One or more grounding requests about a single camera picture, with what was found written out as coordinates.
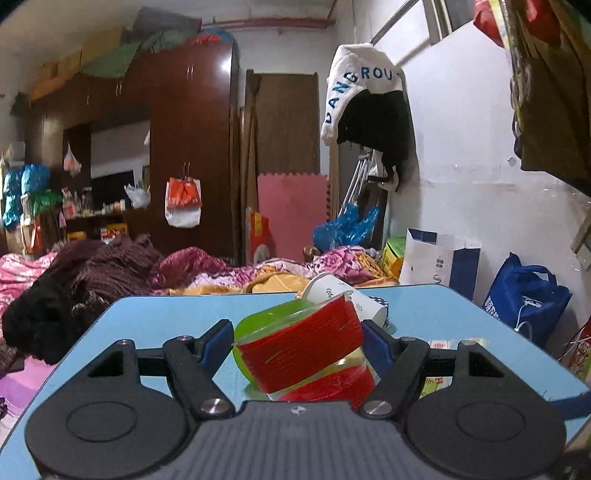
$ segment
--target white wall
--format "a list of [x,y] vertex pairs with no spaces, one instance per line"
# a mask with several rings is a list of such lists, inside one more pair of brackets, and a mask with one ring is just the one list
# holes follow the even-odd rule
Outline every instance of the white wall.
[[28,92],[35,66],[27,56],[0,51],[0,152],[17,139],[17,120],[10,109],[18,92]]
[[[337,47],[334,29],[232,31],[240,51],[239,104],[244,105],[246,71],[318,73],[319,125],[324,121],[326,79]],[[320,141],[320,171],[328,175],[329,150]]]
[[149,130],[150,122],[140,122],[92,134],[90,177],[133,170],[137,185],[142,167],[150,164],[150,147],[144,145]]
[[[399,3],[356,2],[358,40],[370,39]],[[415,227],[480,240],[479,304],[509,252],[524,264],[547,266],[573,292],[548,345],[556,351],[591,314],[591,273],[580,271],[570,250],[591,201],[546,173],[519,169],[503,49],[472,24],[428,46],[423,6],[408,15],[377,45],[393,61],[403,59],[417,147],[412,175],[390,195],[386,229],[390,235]],[[350,17],[344,11],[341,18],[339,38],[350,41]]]

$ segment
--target blue plastic bag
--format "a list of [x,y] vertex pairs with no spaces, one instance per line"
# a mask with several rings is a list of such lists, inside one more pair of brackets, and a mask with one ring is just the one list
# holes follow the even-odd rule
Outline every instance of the blue plastic bag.
[[45,165],[26,165],[21,180],[22,194],[42,192],[49,184],[49,176],[49,168]]
[[379,216],[379,207],[372,208],[365,219],[359,221],[359,209],[352,203],[331,222],[314,229],[313,241],[321,252],[327,252],[344,245],[360,245],[374,229]]
[[[538,274],[545,274],[548,280]],[[541,265],[521,265],[509,254],[484,302],[483,308],[509,327],[543,347],[554,331],[572,293],[556,283],[556,276]]]
[[21,221],[22,203],[21,197],[8,196],[6,197],[6,208],[4,215],[2,215],[2,224],[4,228],[12,230]]
[[10,170],[4,175],[4,196],[21,197],[21,179],[23,168]]

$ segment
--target brown wooden door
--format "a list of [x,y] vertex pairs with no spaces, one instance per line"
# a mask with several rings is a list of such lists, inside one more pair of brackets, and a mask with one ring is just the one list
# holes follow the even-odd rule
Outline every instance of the brown wooden door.
[[259,173],[320,173],[318,75],[256,76]]
[[[201,62],[207,74],[189,75],[158,88],[152,97],[150,133],[151,235],[163,253],[196,246],[211,255],[233,256],[229,172],[230,74],[213,66],[231,49],[193,49],[169,57],[172,71],[186,72],[189,62]],[[183,164],[201,182],[200,225],[170,227],[164,216],[169,177],[180,177]]]

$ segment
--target pink floral blanket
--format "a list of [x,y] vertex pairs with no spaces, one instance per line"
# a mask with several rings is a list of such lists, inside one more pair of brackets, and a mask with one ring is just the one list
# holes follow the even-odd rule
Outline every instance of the pink floral blanket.
[[258,275],[270,272],[289,272],[304,278],[330,272],[349,285],[385,277],[376,262],[361,247],[339,247],[304,264],[285,258],[273,258],[240,268],[228,267],[200,248],[190,247],[166,258],[161,263],[159,272],[160,288],[179,287],[179,280],[186,279],[183,286],[189,288],[216,285],[242,289]]

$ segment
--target metal screw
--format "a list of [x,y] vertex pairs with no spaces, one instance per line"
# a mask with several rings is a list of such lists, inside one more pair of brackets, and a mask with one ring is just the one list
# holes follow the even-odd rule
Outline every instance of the metal screw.
[[363,410],[367,415],[387,415],[392,411],[392,405],[385,400],[372,400],[363,405]]
[[230,404],[222,398],[210,398],[201,404],[201,411],[208,415],[221,415],[230,410]]

